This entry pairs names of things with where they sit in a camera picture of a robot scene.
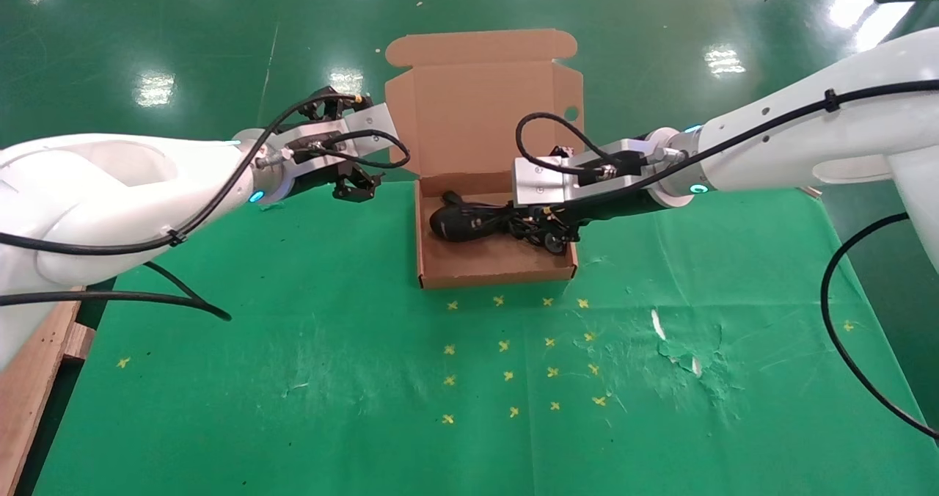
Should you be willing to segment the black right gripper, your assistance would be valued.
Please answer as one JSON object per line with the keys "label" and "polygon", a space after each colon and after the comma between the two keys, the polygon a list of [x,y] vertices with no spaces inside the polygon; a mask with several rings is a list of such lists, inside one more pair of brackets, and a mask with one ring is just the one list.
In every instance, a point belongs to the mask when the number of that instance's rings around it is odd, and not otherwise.
{"label": "black right gripper", "polygon": [[[551,157],[570,159],[578,154],[572,146],[554,146]],[[648,189],[628,195],[601,195],[601,201],[574,201],[566,211],[525,211],[525,240],[551,255],[566,255],[569,247],[580,241],[580,228],[584,223],[610,221],[644,213],[666,211]]]}

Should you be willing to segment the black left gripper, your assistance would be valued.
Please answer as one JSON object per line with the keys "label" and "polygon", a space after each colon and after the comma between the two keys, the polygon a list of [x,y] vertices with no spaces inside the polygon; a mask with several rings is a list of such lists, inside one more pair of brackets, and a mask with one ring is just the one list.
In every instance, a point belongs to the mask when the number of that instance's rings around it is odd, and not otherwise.
{"label": "black left gripper", "polygon": [[[361,112],[366,108],[367,96],[346,94],[326,86],[309,96],[302,106],[302,116],[309,121],[336,121],[347,111]],[[359,204],[375,197],[383,176],[369,174],[351,161],[339,161],[296,176],[291,192],[307,192],[332,184],[335,199]]]}

